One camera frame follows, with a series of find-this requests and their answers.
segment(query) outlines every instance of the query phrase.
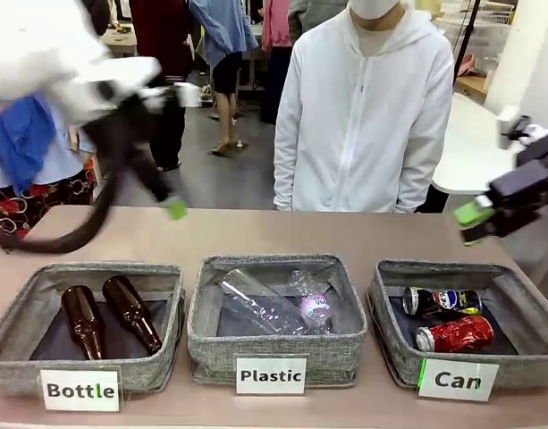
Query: person in white hoodie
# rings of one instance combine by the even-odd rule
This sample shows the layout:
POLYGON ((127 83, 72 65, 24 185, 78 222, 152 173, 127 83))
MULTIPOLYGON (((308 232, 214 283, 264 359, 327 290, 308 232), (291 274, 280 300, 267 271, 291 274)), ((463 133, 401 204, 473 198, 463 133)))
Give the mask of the person in white hoodie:
POLYGON ((412 213, 443 153, 454 59, 430 14, 350 0, 293 48, 275 130, 280 210, 412 213))

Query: gray fabric basket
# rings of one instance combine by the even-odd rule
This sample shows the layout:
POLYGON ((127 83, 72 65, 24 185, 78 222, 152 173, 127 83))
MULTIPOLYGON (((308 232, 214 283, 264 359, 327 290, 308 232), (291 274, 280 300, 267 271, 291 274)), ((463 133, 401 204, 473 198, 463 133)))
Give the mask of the gray fabric basket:
POLYGON ((532 284, 498 265, 384 260, 376 265, 368 292, 369 307, 400 382, 417 386, 423 358, 498 364, 496 388, 548 385, 548 302, 532 284), (423 353, 401 332, 389 297, 407 287, 428 290, 477 290, 517 355, 423 353))
POLYGON ((45 266, 31 276, 0 319, 0 386, 7 395, 39 395, 41 369, 120 367, 123 392, 161 391, 173 367, 183 322, 182 273, 176 265, 96 262, 45 266), (168 301, 158 331, 162 348, 154 356, 134 359, 30 360, 60 310, 62 293, 82 284, 93 290, 97 302, 104 302, 102 286, 116 274, 127 276, 144 300, 168 301))
POLYGON ((198 274, 188 318, 188 345, 197 383, 235 384, 236 358, 259 355, 308 358, 307 387, 350 387, 367 334, 367 317, 345 265, 330 255, 210 257, 198 274), (215 279, 243 268, 283 296, 294 269, 316 274, 326 286, 335 335, 258 335, 218 337, 223 291, 215 279))

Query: floral skirt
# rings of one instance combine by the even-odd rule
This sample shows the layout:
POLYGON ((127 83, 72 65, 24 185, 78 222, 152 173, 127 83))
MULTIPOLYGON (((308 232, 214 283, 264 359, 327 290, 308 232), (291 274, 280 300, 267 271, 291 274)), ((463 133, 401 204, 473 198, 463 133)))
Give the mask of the floral skirt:
POLYGON ((20 197, 13 188, 0 189, 0 230, 19 238, 25 237, 51 207, 61 205, 88 206, 93 203, 95 174, 92 165, 69 179, 31 185, 20 197))

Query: basket containing bottles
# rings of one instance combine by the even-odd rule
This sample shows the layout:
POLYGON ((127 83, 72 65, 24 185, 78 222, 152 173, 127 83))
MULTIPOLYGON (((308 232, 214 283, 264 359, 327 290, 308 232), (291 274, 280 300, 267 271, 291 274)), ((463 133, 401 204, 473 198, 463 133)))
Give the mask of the basket containing bottles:
POLYGON ((509 268, 384 260, 367 297, 403 387, 417 386, 423 359, 496 364, 495 388, 548 385, 548 302, 509 268))
POLYGON ((197 383, 235 384, 238 358, 302 357, 306 387, 350 387, 367 317, 338 257, 210 257, 188 334, 197 383))
POLYGON ((161 391, 184 319, 178 266, 45 266, 0 319, 0 386, 8 395, 39 395, 41 369, 116 368, 122 391, 161 391))

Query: brown glass bottle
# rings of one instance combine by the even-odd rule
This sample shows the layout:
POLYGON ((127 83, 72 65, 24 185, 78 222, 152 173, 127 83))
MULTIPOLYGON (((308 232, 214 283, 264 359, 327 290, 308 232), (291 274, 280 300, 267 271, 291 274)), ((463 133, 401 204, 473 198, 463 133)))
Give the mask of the brown glass bottle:
POLYGON ((87 286, 73 286, 61 296, 72 340, 88 360, 105 358, 105 322, 93 292, 87 286))
POLYGON ((117 275, 103 285, 103 295, 121 325, 139 339, 149 355, 162 347, 150 312, 129 279, 117 275))

